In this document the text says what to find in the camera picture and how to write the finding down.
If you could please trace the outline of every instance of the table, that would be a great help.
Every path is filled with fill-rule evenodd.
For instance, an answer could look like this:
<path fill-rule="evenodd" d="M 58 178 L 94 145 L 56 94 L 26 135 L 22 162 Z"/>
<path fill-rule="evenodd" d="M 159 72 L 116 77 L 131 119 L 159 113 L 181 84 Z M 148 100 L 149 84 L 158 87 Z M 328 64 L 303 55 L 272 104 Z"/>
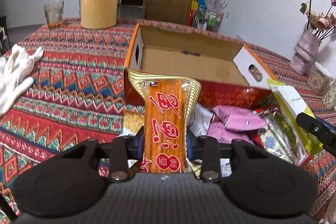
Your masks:
<path fill-rule="evenodd" d="M 184 25 L 141 22 L 232 39 Z M 122 131 L 124 108 L 142 110 L 124 105 L 124 59 L 135 24 L 135 20 L 119 19 L 113 28 L 84 30 L 78 18 L 68 18 L 59 29 L 42 26 L 19 42 L 29 52 L 42 46 L 44 55 L 31 73 L 34 85 L 0 121 L 0 190 L 15 211 L 11 188 L 19 174 L 90 137 L 100 142 L 112 141 Z M 305 83 L 306 78 L 289 67 L 289 60 L 264 48 L 249 46 L 280 81 L 297 88 L 315 115 L 336 124 L 336 112 L 323 106 L 321 97 Z M 326 152 L 316 155 L 305 167 L 320 184 L 321 198 L 313 210 L 317 218 L 334 191 L 331 176 L 335 167 L 334 157 Z M 108 173 L 107 164 L 100 165 L 99 173 Z M 0 223 L 7 223 L 1 213 Z"/>

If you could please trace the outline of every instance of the cardboard box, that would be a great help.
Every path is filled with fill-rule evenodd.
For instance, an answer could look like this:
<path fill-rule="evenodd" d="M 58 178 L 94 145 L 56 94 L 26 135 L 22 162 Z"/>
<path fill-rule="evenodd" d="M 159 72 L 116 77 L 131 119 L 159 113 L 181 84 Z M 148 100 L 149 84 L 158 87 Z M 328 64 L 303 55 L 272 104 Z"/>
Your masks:
<path fill-rule="evenodd" d="M 250 73 L 254 65 L 261 74 L 257 81 Z M 137 24 L 125 60 L 125 102 L 144 105 L 128 80 L 128 69 L 158 75 L 186 76 L 201 85 L 199 103 L 253 108 L 270 94 L 267 78 L 276 79 L 247 46 L 233 39 L 223 40 L 201 33 Z"/>
<path fill-rule="evenodd" d="M 143 0 L 145 19 L 187 25 L 193 0 Z"/>

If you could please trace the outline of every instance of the drinking glass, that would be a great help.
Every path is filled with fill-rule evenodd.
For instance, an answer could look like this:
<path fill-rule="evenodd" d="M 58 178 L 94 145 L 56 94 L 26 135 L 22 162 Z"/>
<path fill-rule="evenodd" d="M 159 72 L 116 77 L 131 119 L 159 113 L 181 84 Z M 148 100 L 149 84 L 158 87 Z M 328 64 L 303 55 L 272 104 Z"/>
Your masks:
<path fill-rule="evenodd" d="M 44 15 L 47 20 L 48 29 L 58 28 L 62 25 L 64 11 L 64 0 L 57 0 L 43 5 Z"/>

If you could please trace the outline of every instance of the red printed box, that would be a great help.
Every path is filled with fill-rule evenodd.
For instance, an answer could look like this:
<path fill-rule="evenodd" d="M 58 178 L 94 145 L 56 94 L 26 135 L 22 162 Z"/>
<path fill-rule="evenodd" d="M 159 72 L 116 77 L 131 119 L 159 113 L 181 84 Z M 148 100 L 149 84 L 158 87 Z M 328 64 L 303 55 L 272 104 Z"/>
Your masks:
<path fill-rule="evenodd" d="M 258 71 L 257 79 L 251 67 Z M 269 68 L 246 45 L 201 33 L 172 31 L 137 24 L 125 60 L 125 103 L 144 105 L 128 80 L 128 69 L 157 75 L 184 76 L 202 85 L 198 102 L 205 107 L 253 108 L 270 94 Z"/>

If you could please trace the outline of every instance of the floor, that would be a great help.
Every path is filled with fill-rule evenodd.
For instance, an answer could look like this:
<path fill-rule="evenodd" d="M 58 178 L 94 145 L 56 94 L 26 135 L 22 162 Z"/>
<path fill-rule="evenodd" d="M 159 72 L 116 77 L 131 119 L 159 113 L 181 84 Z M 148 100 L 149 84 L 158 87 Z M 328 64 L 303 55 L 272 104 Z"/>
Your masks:
<path fill-rule="evenodd" d="M 142 18 L 143 17 L 142 7 L 130 6 L 130 5 L 120 5 L 118 7 L 117 17 Z M 30 35 L 31 33 L 35 32 L 39 27 L 41 27 L 41 24 L 8 29 L 8 37 L 9 37 L 11 46 L 23 40 L 26 36 Z M 8 40 L 6 40 L 6 47 L 7 49 L 9 48 Z"/>

